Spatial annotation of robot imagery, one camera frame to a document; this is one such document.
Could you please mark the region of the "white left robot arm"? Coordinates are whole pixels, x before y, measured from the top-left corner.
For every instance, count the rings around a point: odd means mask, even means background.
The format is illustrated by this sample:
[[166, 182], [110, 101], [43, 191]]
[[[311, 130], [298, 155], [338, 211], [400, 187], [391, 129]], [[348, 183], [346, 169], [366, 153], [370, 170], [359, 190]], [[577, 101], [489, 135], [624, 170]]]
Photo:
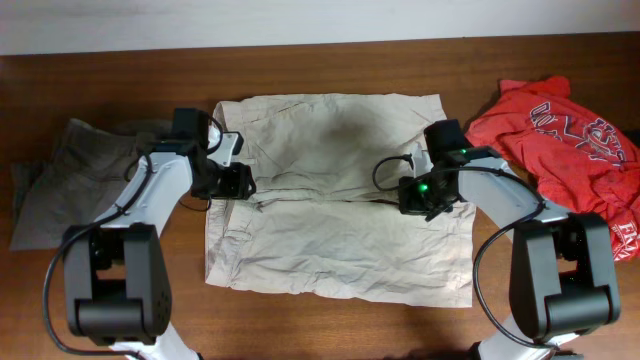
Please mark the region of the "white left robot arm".
[[141, 154], [114, 204], [88, 225], [74, 225], [57, 255], [64, 269], [69, 330], [87, 337], [93, 355], [198, 359], [170, 322], [172, 294], [160, 235], [185, 193], [205, 200], [247, 199], [250, 168], [234, 161], [237, 132], [218, 144], [166, 140]]

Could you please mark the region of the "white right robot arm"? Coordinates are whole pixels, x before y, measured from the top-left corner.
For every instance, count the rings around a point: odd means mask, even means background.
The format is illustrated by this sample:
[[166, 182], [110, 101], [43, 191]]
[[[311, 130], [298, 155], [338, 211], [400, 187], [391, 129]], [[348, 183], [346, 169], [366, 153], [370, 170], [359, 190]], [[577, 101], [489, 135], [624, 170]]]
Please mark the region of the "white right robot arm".
[[[413, 171], [398, 190], [414, 212], [432, 220], [469, 202], [497, 226], [473, 261], [474, 292], [494, 335], [474, 343], [468, 359], [572, 359], [561, 346], [616, 322], [619, 287], [607, 223], [546, 199], [489, 147], [438, 154], [416, 147], [405, 156]], [[499, 321], [482, 295], [479, 268], [501, 236], [512, 242], [510, 315]]]

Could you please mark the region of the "beige khaki shorts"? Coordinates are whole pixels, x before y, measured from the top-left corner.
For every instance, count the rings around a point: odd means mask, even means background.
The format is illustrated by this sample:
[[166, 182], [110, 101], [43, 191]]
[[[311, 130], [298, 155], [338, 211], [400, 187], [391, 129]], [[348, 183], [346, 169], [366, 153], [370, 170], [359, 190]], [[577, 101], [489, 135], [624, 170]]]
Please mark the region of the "beige khaki shorts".
[[206, 216], [205, 281], [410, 306], [472, 304], [476, 210], [426, 221], [399, 212], [401, 156], [445, 118], [438, 95], [300, 94], [222, 101], [257, 190]]

